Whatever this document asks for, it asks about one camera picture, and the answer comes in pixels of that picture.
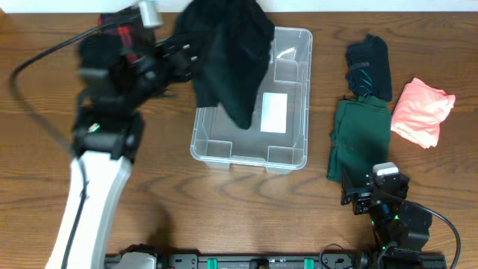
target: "pink folded cloth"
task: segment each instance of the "pink folded cloth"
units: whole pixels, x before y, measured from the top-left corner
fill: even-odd
[[[454,95],[413,78],[403,89],[391,118],[391,130],[424,149],[436,146],[440,123],[455,103]]]

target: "wood surface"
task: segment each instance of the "wood surface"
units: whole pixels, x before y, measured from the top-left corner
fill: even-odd
[[[190,155],[195,95],[170,87],[171,99],[142,108],[147,122],[134,171],[121,196],[108,252],[150,243],[202,253],[318,253],[373,243],[370,218],[340,205],[341,186],[326,180],[329,133],[347,92],[347,45],[377,34],[388,44],[393,110],[415,76],[456,95],[436,148],[392,133],[389,161],[412,179],[409,199],[448,217],[460,231],[458,268],[478,268],[478,13],[270,13],[277,26],[314,35],[308,163],[289,175],[263,168],[209,168]],[[176,14],[164,14],[170,33]],[[69,190],[69,156],[31,122],[7,91],[14,67],[96,24],[95,14],[7,15],[0,24],[0,268],[44,268]],[[82,89],[70,46],[34,64],[19,86],[69,137]],[[455,252],[451,230],[434,218],[425,250]]]

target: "white background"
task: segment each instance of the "white background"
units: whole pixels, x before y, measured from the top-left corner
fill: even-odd
[[[7,13],[114,12],[134,0],[0,0]],[[180,12],[190,0],[159,0],[162,12]],[[476,0],[258,0],[266,12],[478,11]]]

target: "plastic container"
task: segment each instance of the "plastic container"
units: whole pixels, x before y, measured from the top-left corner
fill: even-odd
[[[198,108],[191,155],[210,167],[230,164],[289,173],[307,162],[312,34],[276,28],[271,59],[255,102],[252,126],[239,129],[223,107]]]

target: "white sticker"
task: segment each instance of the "white sticker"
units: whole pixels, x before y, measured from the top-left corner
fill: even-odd
[[[287,94],[264,93],[262,97],[261,132],[285,133]]]

